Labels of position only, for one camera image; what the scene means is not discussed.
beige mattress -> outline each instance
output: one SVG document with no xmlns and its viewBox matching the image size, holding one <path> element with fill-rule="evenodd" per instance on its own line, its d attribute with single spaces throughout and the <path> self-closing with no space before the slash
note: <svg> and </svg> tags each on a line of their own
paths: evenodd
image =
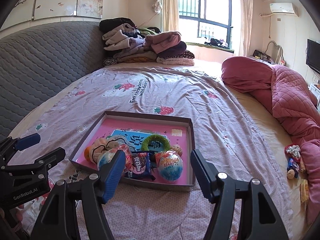
<svg viewBox="0 0 320 240">
<path fill-rule="evenodd" d="M 159 63 L 121 63 L 119 66 L 159 66 Z M 221 76 L 221 64 L 215 62 L 207 62 L 201 60 L 195 60 L 195 70 L 205 72 L 210 76 L 216 76 L 217 80 Z M 50 98 L 39 107 L 31 111 L 11 132 L 10 136 L 13 138 L 19 137 L 26 129 L 29 128 L 39 117 L 41 117 L 47 110 L 52 108 L 66 94 L 71 92 L 85 77 L 73 82 L 67 88 L 62 90 L 53 98 Z M 280 123 L 253 97 L 248 94 L 239 93 L 231 88 L 228 88 L 234 96 L 238 99 L 241 105 L 247 110 L 251 118 L 255 121 L 258 129 L 263 134 L 265 140 L 272 149 L 274 156 L 280 166 L 281 171 L 286 174 L 287 159 L 284 155 L 284 147 L 291 144 L 292 141 L 288 133 L 282 128 Z M 305 206 L 300 205 L 300 190 L 299 185 L 302 178 L 294 180 L 288 180 L 291 196 L 292 209 L 293 209 L 293 224 L 292 233 L 293 239 L 299 240 L 307 230 L 306 217 L 305 217 Z"/>
</svg>

gray quilted headboard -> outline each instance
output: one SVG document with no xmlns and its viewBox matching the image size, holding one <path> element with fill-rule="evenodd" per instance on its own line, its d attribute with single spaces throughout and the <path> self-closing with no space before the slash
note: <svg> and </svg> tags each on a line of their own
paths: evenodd
<svg viewBox="0 0 320 240">
<path fill-rule="evenodd" d="M 0 39 L 0 140 L 34 108 L 102 67 L 97 22 L 57 22 Z"/>
</svg>

window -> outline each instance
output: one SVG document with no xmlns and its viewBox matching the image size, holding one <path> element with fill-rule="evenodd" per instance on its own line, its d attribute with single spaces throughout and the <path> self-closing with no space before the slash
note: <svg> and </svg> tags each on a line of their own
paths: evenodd
<svg viewBox="0 0 320 240">
<path fill-rule="evenodd" d="M 179 31 L 186 41 L 196 37 L 224 40 L 230 46 L 232 0 L 178 0 Z"/>
</svg>

television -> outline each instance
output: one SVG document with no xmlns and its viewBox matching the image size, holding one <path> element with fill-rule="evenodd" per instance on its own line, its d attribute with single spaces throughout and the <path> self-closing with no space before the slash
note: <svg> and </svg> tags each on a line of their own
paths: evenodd
<svg viewBox="0 0 320 240">
<path fill-rule="evenodd" d="M 307 65 L 320 74 L 320 44 L 308 39 Z"/>
</svg>

yellow sticker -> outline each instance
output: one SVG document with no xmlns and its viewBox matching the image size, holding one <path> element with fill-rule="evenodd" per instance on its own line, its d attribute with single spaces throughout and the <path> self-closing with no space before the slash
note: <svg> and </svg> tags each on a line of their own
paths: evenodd
<svg viewBox="0 0 320 240">
<path fill-rule="evenodd" d="M 181 130 L 181 129 L 172 129 L 171 135 L 172 135 L 172 136 L 182 137 L 182 130 Z"/>
</svg>

